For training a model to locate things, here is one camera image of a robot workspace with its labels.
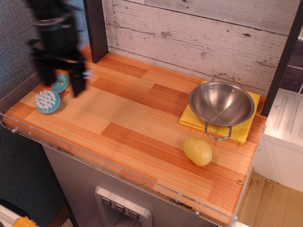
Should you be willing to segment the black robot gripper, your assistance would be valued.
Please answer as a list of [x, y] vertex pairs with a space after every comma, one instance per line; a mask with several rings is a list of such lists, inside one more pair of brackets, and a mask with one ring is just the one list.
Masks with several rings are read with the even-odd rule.
[[85, 90], [86, 79], [92, 71], [86, 69], [85, 57], [78, 49], [78, 36], [73, 14], [58, 17], [35, 19], [40, 38], [30, 40], [31, 56], [46, 86], [56, 80], [55, 71], [63, 69], [69, 72], [74, 96]]

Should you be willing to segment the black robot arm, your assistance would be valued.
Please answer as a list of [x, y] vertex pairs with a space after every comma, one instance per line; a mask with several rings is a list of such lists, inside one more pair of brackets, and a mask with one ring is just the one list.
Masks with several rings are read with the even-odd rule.
[[78, 49], [78, 30], [74, 11], [76, 7], [63, 0], [29, 0], [35, 16], [34, 25], [40, 38], [29, 41], [31, 57], [43, 82], [55, 83], [56, 70], [69, 73], [74, 96], [85, 90], [90, 76], [85, 57]]

